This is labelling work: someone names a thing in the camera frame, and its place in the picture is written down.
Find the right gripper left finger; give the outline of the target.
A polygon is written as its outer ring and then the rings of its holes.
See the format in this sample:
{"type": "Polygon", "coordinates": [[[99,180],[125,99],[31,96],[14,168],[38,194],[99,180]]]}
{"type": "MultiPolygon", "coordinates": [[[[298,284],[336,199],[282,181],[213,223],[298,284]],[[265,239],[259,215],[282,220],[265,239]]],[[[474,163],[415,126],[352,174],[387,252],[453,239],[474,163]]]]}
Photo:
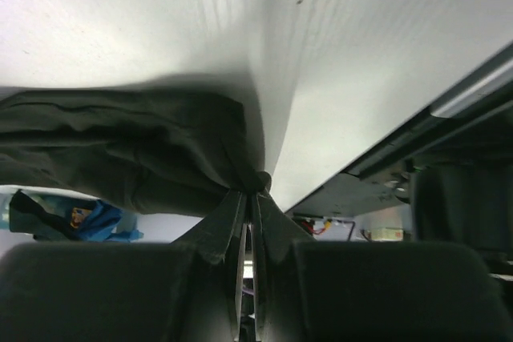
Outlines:
{"type": "Polygon", "coordinates": [[[194,249],[181,338],[240,335],[247,195],[231,190],[213,212],[173,244],[194,249]]]}

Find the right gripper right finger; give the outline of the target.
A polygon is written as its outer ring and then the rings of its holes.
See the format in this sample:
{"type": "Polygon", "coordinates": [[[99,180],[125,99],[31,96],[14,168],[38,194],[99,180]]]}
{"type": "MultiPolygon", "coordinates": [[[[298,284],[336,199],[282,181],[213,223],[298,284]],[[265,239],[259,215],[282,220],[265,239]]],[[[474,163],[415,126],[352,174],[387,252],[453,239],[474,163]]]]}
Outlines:
{"type": "Polygon", "coordinates": [[[295,243],[311,242],[267,192],[250,198],[258,338],[302,338],[303,311],[295,243]]]}

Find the black graphic t shirt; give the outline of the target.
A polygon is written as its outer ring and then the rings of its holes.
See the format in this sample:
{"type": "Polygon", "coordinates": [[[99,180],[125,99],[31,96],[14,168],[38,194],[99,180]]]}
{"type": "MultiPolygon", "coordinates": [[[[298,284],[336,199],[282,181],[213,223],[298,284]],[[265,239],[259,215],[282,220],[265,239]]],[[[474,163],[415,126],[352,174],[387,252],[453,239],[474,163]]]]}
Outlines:
{"type": "Polygon", "coordinates": [[[73,191],[141,214],[207,215],[270,186],[247,76],[168,75],[1,92],[1,182],[73,191]]]}

